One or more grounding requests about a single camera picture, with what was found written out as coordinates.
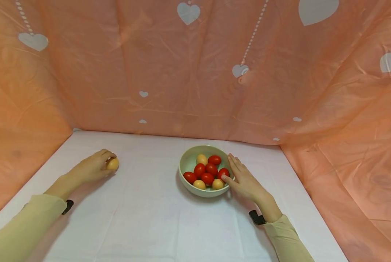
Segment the sleeve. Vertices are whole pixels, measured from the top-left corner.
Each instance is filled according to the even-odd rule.
[[[36,195],[2,229],[0,229],[0,262],[24,262],[66,209],[56,196]]]
[[[314,262],[286,215],[264,228],[280,262]]]

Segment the dotted line pattern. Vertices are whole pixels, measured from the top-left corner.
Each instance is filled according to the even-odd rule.
[[[25,16],[25,12],[24,12],[24,9],[21,6],[21,3],[19,2],[19,0],[15,0],[15,3],[18,6],[19,13],[21,14],[21,17],[24,20],[25,26],[28,28],[29,34],[33,36],[34,33],[33,33],[32,29],[31,29],[31,26],[30,26],[30,24],[29,24],[29,22],[27,20],[27,17]]]
[[[261,14],[259,15],[258,21],[256,22],[256,26],[255,26],[254,32],[252,33],[252,36],[251,36],[251,39],[250,39],[250,41],[249,41],[248,47],[247,47],[247,49],[245,50],[245,55],[243,56],[242,62],[241,62],[240,64],[244,64],[244,63],[245,63],[245,58],[247,58],[249,49],[250,49],[250,47],[251,47],[252,41],[253,41],[254,38],[255,38],[256,31],[258,31],[259,23],[261,23],[262,16],[264,15],[264,11],[265,11],[265,8],[267,8],[267,3],[268,3],[268,2],[269,2],[269,0],[265,0],[264,7],[262,8],[262,11],[261,11]]]

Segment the bowl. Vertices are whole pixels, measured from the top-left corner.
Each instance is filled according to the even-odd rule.
[[[194,195],[201,196],[202,198],[214,198],[220,196],[229,190],[229,185],[226,184],[224,188],[219,190],[212,190],[211,188],[206,188],[202,190],[191,185],[183,176],[185,172],[193,172],[196,166],[196,157],[200,154],[203,154],[207,159],[212,155],[218,155],[222,162],[217,167],[218,170],[221,168],[227,168],[230,174],[230,177],[234,180],[235,177],[232,173],[232,170],[229,165],[228,155],[214,146],[203,145],[203,146],[194,146],[193,148],[188,149],[181,157],[179,162],[179,178],[181,179],[182,184],[185,188],[193,193]]]

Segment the red cherry tomato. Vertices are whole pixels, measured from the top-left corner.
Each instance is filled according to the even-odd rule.
[[[194,174],[196,177],[201,177],[206,172],[206,166],[203,163],[199,163],[194,168]]]
[[[188,183],[190,183],[190,184],[193,184],[195,182],[195,180],[197,180],[196,175],[192,172],[185,172],[183,176],[184,176],[185,180],[187,180]]]
[[[221,177],[223,175],[230,177],[230,174],[229,174],[229,171],[227,170],[227,168],[220,169],[219,173],[217,174],[217,178],[221,179]]]
[[[204,184],[206,186],[211,186],[214,182],[214,177],[212,174],[210,173],[204,173],[202,176],[201,176],[201,180],[203,180]]]
[[[212,163],[208,163],[206,165],[206,172],[212,174],[213,176],[217,176],[217,167]]]
[[[221,158],[218,155],[212,155],[208,158],[208,162],[218,166],[221,163]]]

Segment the table surface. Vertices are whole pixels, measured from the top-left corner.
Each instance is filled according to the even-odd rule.
[[[194,196],[178,177],[184,151],[210,144],[238,156],[276,199],[316,262],[347,262],[279,147],[228,141],[75,132],[0,212],[0,228],[80,160],[107,148],[116,176],[83,187],[52,226],[31,262],[278,262],[248,212],[255,205],[229,190]]]

